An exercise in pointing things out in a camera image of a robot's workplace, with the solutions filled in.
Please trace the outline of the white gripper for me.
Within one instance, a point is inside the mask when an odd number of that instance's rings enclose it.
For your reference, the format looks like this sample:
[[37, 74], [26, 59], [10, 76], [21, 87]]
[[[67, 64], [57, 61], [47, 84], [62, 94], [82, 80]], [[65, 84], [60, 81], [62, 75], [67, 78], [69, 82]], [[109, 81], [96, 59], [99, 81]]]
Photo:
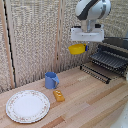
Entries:
[[[71, 29], [72, 41], [102, 42], [104, 40], [103, 26], [95, 24], [90, 32], [83, 32], [80, 27]], [[85, 44], [85, 51], [89, 50], [89, 44]]]

